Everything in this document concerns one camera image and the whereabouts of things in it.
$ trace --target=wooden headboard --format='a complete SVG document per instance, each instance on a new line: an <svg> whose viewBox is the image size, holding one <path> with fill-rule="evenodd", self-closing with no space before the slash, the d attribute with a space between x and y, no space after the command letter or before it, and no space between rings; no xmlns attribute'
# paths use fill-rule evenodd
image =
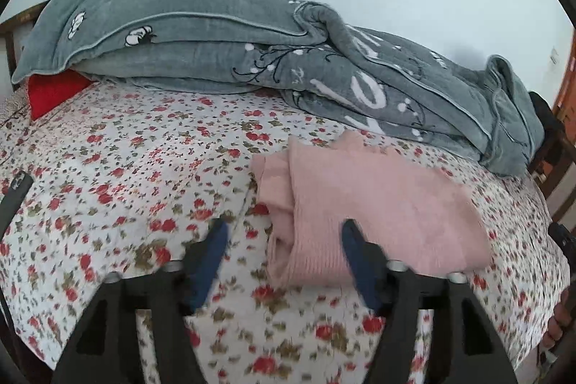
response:
<svg viewBox="0 0 576 384"><path fill-rule="evenodd" d="M16 70L16 49L14 46L14 31L25 25L27 23L32 23L33 25L38 20L40 13L46 7L48 1L33 5L25 11L14 15L3 23L0 23L0 38L4 38L6 42L6 58L8 59L8 71L10 72L10 77L12 77L14 71Z"/></svg>

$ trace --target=finger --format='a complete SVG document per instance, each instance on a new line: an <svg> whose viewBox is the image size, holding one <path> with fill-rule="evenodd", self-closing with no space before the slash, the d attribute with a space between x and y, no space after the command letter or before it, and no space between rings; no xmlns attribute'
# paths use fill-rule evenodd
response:
<svg viewBox="0 0 576 384"><path fill-rule="evenodd" d="M554 339L552 337L550 337L550 334L548 332L546 332L544 334L544 337L542 337L542 347L545 348L546 350L552 348L554 345L556 345L556 342L554 342Z"/></svg>
<svg viewBox="0 0 576 384"><path fill-rule="evenodd" d="M562 304L557 304L554 307L554 319L562 327L568 327L572 322L570 313Z"/></svg>
<svg viewBox="0 0 576 384"><path fill-rule="evenodd" d="M566 304L566 301L568 301L568 288L566 288L561 294L560 294L560 302L562 304Z"/></svg>
<svg viewBox="0 0 576 384"><path fill-rule="evenodd" d="M548 320L548 333L556 341L562 338L562 329L553 317Z"/></svg>

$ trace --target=bed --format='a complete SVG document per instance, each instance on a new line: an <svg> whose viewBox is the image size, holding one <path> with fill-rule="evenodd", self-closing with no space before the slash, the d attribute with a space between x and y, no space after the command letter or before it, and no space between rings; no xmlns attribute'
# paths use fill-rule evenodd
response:
<svg viewBox="0 0 576 384"><path fill-rule="evenodd" d="M106 272L152 272L223 215L230 246L204 308L187 321L208 382L362 381L385 324L352 288L269 286L271 223L249 169L253 154L284 148L289 135L327 145L347 126L289 108L263 89L200 95L105 83L39 120L29 116L20 89L2 122L0 184L4 190L19 168L35 183L0 245L0 285L18 334L48 366ZM435 148L363 134L367 144L437 166L470 190L493 259L468 277L517 366L569 282L567 262L546 234L539 189L528 174L502 179ZM153 383L150 320L139 314L142 363ZM413 384L423 381L431 322L422 311Z"/></svg>

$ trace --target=pink cloth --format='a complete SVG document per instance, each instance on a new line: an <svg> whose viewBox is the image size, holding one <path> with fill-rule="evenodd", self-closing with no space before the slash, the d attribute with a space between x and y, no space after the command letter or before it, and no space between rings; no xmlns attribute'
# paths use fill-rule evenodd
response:
<svg viewBox="0 0 576 384"><path fill-rule="evenodd" d="M352 282L342 251L342 222L355 219L365 238L420 274L484 268L490 244L464 187L437 168L364 146L345 131L332 148L304 145L255 155L258 201L273 223L268 274L273 286Z"/></svg>

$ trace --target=gray blanket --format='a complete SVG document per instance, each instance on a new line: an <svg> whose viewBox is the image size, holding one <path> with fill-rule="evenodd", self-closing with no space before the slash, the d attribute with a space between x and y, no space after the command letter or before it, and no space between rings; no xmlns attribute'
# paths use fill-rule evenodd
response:
<svg viewBox="0 0 576 384"><path fill-rule="evenodd" d="M297 0L52 0L13 76L68 67L160 89L279 89L290 105L521 175L543 139L504 58L473 71Z"/></svg>

